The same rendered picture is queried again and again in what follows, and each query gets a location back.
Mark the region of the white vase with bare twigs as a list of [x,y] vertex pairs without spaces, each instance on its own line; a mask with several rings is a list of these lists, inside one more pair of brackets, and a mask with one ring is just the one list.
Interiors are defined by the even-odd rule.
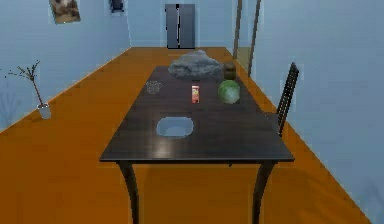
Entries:
[[36,69],[37,69],[39,64],[40,64],[40,61],[37,60],[30,67],[22,68],[21,66],[18,66],[17,72],[10,70],[8,72],[8,75],[22,77],[22,78],[29,80],[32,83],[32,86],[33,86],[35,93],[37,95],[37,98],[38,98],[37,110],[39,111],[41,118],[44,120],[47,120],[47,119],[51,118],[50,105],[47,102],[43,101],[41,94],[40,94],[40,91],[38,89],[38,86],[36,84],[37,75],[35,74],[35,72],[36,72]]

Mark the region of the pale blue oval dish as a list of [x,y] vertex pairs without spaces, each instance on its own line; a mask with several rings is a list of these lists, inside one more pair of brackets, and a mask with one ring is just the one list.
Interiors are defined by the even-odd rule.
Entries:
[[184,138],[194,130],[194,122],[189,117],[163,117],[156,126],[156,133],[162,137]]

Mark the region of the dark wooden dining table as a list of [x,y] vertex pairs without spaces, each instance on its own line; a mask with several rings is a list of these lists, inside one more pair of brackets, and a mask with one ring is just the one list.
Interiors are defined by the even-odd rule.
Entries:
[[[158,66],[148,80],[160,82],[160,92],[140,91],[100,157],[121,170],[133,224],[141,224],[135,164],[258,164],[252,224],[260,224],[261,202],[273,167],[292,162],[294,156],[248,89],[241,85],[239,101],[225,104],[218,98],[220,77],[182,80]],[[198,104],[192,103],[193,85],[200,87]],[[194,130],[184,138],[159,136],[156,126],[163,117],[189,117]]]

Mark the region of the green round cabbage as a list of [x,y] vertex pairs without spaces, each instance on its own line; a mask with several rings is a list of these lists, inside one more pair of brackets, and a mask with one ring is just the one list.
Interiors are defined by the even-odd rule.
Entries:
[[240,86],[234,80],[223,81],[218,88],[219,99],[226,104],[234,104],[240,99]]

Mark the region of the clear small glass bowl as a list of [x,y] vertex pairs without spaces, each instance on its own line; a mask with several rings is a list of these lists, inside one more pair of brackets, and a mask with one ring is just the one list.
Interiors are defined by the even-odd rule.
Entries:
[[158,94],[160,92],[161,87],[162,87],[162,84],[155,80],[148,81],[146,83],[146,91],[149,94]]

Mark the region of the grey rumpled cloth heap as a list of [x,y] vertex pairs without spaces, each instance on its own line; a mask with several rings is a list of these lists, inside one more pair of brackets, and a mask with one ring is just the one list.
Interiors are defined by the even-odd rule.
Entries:
[[170,75],[179,79],[215,79],[223,70],[223,64],[207,55],[204,50],[183,54],[168,67]]

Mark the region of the dark olive round jar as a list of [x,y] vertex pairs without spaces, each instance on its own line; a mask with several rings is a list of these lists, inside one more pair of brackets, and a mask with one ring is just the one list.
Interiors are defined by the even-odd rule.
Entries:
[[226,80],[234,80],[236,78],[236,66],[232,62],[223,64],[223,76]]

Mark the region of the grey double-door fridge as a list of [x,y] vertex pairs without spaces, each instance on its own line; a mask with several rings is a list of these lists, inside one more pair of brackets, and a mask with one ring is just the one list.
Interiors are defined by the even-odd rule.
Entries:
[[195,48],[195,5],[166,4],[168,49]]

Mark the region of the brown framed doorway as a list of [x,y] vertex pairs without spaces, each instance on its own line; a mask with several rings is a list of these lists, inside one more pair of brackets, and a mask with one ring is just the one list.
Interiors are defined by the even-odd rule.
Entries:
[[247,75],[251,76],[261,0],[234,1],[236,19],[232,54]]

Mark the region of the black slatted chair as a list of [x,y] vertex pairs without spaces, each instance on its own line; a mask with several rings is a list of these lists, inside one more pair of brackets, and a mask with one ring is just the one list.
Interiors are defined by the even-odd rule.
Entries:
[[271,123],[272,128],[279,136],[282,136],[299,73],[300,71],[296,64],[292,62],[276,111],[265,113],[265,116]]

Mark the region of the dark framed wall picture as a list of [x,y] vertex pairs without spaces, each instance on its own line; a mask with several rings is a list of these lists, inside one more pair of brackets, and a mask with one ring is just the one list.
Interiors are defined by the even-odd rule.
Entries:
[[123,0],[109,0],[110,10],[112,13],[124,11]]

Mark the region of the brown framed wall picture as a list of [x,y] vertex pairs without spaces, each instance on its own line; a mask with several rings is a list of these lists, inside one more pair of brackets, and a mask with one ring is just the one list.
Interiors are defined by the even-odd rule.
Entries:
[[81,20],[76,0],[49,0],[56,24],[79,22]]

